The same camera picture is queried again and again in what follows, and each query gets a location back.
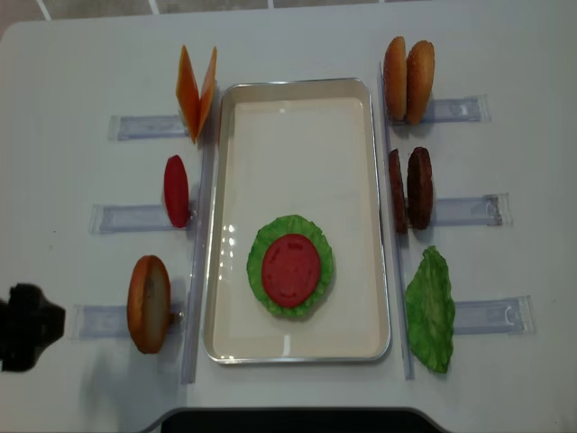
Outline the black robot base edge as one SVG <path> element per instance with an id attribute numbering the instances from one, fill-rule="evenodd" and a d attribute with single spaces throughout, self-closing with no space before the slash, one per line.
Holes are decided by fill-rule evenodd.
<path id="1" fill-rule="evenodd" d="M 408 410 L 184 410 L 161 423 L 163 432 L 439 432 Z"/>

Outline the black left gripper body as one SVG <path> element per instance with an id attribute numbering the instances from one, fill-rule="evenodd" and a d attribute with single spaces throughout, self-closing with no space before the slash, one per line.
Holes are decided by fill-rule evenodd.
<path id="1" fill-rule="evenodd" d="M 50 302 L 40 287 L 17 283 L 1 300 L 1 371 L 24 373 L 42 352 L 64 336 L 66 310 Z"/>

